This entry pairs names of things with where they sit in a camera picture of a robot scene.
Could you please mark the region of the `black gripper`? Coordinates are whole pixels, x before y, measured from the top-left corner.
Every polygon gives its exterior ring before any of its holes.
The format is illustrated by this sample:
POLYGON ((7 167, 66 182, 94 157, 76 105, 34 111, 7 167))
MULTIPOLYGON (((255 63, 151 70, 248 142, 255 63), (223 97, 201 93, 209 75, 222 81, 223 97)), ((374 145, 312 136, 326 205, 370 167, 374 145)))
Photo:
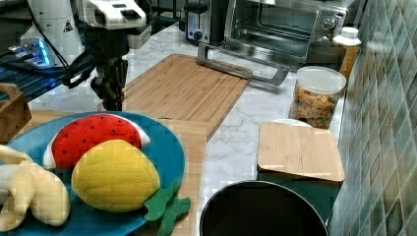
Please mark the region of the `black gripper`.
POLYGON ((123 30, 88 28, 86 40, 97 71, 90 86, 105 110, 121 111, 128 69, 128 61, 123 59, 129 52, 127 34, 123 30))

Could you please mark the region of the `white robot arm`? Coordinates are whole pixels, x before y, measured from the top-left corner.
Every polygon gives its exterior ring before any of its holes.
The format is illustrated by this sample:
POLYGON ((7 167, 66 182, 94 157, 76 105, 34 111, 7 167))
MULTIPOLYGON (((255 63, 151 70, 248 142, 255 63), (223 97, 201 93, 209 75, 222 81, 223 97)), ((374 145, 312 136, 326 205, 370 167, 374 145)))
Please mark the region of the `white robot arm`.
POLYGON ((27 62, 66 73, 72 89, 89 80, 103 108, 120 111, 130 50, 128 36, 146 23, 134 0, 26 0, 31 27, 21 36, 27 62))

